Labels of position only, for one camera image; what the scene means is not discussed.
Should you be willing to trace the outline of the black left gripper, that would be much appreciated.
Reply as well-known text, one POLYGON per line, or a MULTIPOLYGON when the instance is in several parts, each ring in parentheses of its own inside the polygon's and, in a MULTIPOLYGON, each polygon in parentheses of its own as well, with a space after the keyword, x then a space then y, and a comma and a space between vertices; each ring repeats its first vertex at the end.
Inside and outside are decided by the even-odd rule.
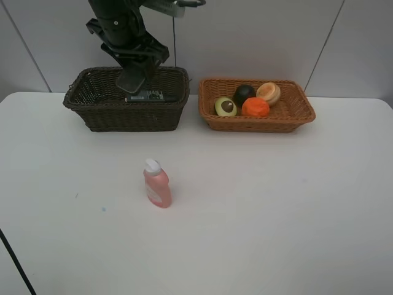
POLYGON ((169 58, 167 46, 147 30, 140 7, 144 1, 89 1, 95 18, 87 23, 101 40, 101 49, 123 68, 144 69, 151 81, 157 68, 169 58))

